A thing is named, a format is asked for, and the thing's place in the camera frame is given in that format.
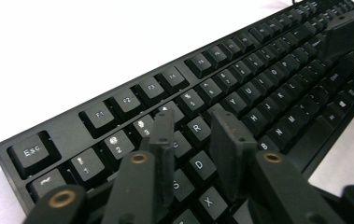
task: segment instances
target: keyboard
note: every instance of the keyboard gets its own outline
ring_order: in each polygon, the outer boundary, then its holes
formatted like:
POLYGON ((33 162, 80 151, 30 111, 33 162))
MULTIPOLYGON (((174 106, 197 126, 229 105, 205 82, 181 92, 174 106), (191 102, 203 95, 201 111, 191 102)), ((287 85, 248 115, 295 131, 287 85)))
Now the keyboard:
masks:
POLYGON ((236 222, 207 151, 211 110, 234 113, 260 150, 309 176, 354 117, 354 51, 317 58, 327 23, 351 1, 303 1, 160 66, 0 143, 0 164, 28 213, 50 189, 112 179, 161 109, 176 113, 175 199, 159 222, 236 222))

